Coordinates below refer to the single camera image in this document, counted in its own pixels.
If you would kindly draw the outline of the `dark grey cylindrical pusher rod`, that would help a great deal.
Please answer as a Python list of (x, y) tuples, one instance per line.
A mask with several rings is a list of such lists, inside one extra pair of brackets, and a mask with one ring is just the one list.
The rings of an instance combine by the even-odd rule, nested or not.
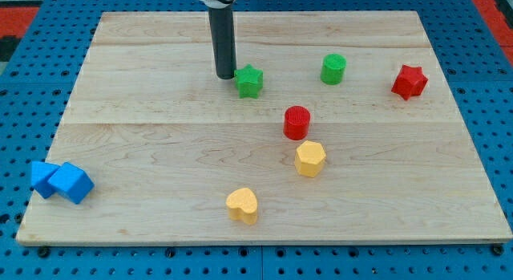
[(208, 19), (212, 37), (216, 75), (232, 79), (236, 70), (236, 45), (232, 6), (209, 8)]

